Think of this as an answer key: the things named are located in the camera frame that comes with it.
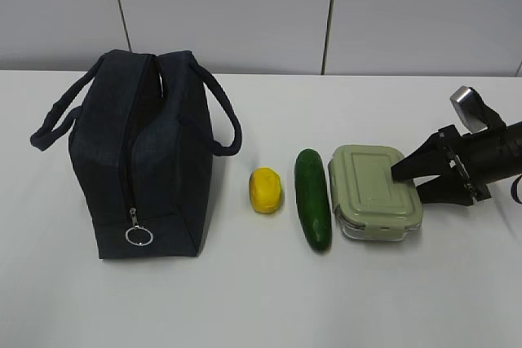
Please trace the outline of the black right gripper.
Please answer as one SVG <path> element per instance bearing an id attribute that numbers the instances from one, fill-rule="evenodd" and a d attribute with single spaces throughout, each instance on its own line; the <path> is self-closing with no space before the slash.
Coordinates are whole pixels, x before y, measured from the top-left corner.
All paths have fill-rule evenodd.
<path id="1" fill-rule="evenodd" d="M 460 134 L 456 126 L 446 126 L 432 134 L 414 152 L 394 164 L 394 181 L 429 175 L 438 177 L 416 186 L 423 204 L 471 206 L 491 197 L 482 173 L 478 134 Z"/>

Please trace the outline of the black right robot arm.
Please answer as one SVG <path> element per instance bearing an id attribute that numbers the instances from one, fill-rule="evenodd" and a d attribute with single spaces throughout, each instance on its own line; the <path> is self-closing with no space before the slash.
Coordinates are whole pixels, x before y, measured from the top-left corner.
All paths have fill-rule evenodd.
<path id="1" fill-rule="evenodd" d="M 417 186 L 423 204 L 470 206 L 489 199 L 490 183 L 521 175 L 521 124 L 464 135 L 446 126 L 391 168 L 396 182 L 430 175 Z"/>

